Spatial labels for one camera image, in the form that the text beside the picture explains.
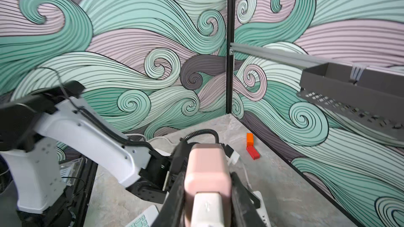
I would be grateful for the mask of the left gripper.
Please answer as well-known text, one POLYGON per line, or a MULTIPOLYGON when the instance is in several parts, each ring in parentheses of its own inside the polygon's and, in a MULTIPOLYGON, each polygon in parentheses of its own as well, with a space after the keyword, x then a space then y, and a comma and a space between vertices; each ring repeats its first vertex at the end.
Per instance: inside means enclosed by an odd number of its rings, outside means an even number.
POLYGON ((186 171, 194 145, 180 141, 169 156, 153 150, 147 166, 140 170, 140 179, 126 190, 144 201, 163 203, 177 176, 186 171))

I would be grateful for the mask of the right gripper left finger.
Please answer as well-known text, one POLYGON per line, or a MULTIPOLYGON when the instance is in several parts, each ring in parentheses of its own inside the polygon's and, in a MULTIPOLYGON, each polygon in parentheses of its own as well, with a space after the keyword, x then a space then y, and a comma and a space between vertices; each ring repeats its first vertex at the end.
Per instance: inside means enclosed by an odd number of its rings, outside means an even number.
POLYGON ((152 227, 185 226, 185 174, 181 172, 178 175, 152 227))

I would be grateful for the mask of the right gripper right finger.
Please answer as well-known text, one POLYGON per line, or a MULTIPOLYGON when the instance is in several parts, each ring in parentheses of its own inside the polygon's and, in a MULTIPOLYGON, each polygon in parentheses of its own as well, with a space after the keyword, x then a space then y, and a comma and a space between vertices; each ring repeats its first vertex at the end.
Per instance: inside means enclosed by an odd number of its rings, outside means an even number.
POLYGON ((241 182, 238 174, 230 174, 231 188, 231 227, 266 227, 256 209, 260 201, 241 182))

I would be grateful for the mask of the pink charger with white cable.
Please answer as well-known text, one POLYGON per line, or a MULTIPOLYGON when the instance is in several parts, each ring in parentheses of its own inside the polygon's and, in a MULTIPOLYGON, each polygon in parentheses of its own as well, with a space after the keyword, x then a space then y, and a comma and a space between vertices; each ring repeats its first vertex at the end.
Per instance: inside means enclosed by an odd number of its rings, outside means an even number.
POLYGON ((197 193, 218 193, 222 198, 224 226, 231 225, 231 178, 224 149, 219 144, 195 144, 185 175, 185 226, 191 224, 197 193))

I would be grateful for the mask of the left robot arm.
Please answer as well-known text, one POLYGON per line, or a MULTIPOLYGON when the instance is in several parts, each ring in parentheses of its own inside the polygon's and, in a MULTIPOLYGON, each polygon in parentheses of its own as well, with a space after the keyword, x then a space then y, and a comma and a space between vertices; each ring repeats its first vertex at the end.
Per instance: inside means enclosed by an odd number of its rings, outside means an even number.
POLYGON ((186 169, 189 148, 167 154, 130 139, 89 106, 83 91, 70 81, 1 105, 1 157, 17 188, 18 210, 41 214, 62 199, 67 179, 60 165, 69 158, 88 158, 130 193, 163 203, 186 169))

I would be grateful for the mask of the white power strip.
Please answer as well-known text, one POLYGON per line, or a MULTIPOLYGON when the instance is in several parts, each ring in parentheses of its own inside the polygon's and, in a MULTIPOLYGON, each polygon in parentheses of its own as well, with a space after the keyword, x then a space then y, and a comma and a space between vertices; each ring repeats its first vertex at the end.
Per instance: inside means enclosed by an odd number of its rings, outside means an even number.
POLYGON ((271 223, 269 220, 269 216, 266 210, 266 206, 264 204, 264 200, 263 200, 263 196, 259 191, 253 191, 252 192, 255 197, 257 197, 260 201, 260 207, 256 209, 257 213, 259 214, 259 216, 261 217, 263 223, 267 226, 267 227, 271 227, 271 223))

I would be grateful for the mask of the red block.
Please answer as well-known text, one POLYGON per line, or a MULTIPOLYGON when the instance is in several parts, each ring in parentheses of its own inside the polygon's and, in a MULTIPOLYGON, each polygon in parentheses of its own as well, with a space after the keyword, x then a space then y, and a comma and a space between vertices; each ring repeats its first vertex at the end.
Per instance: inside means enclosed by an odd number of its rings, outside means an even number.
POLYGON ((254 146, 247 146, 246 150, 253 160, 257 160, 260 158, 260 154, 254 146))

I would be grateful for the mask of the orange block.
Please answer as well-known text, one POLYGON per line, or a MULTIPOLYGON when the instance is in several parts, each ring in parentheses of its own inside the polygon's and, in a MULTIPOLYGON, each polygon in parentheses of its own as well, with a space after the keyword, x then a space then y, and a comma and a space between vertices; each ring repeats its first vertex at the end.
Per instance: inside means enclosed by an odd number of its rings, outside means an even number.
POLYGON ((246 146, 253 147, 254 146, 254 134, 246 133, 246 146))

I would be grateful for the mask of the green wireless keyboard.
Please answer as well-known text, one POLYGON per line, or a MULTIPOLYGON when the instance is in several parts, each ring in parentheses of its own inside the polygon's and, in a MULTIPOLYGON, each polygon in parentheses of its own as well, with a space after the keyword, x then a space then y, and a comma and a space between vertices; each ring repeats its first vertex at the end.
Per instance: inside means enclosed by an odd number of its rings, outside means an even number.
POLYGON ((127 224, 126 227, 151 227, 158 215, 157 206, 152 205, 127 224))

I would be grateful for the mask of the black perforated wall tray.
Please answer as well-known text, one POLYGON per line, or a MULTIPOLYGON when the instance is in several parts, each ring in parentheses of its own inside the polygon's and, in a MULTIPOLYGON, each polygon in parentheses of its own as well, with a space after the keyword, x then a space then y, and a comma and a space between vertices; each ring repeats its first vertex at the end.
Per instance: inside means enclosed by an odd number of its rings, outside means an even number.
POLYGON ((395 140, 404 139, 404 68, 326 63, 303 70, 297 96, 395 140))

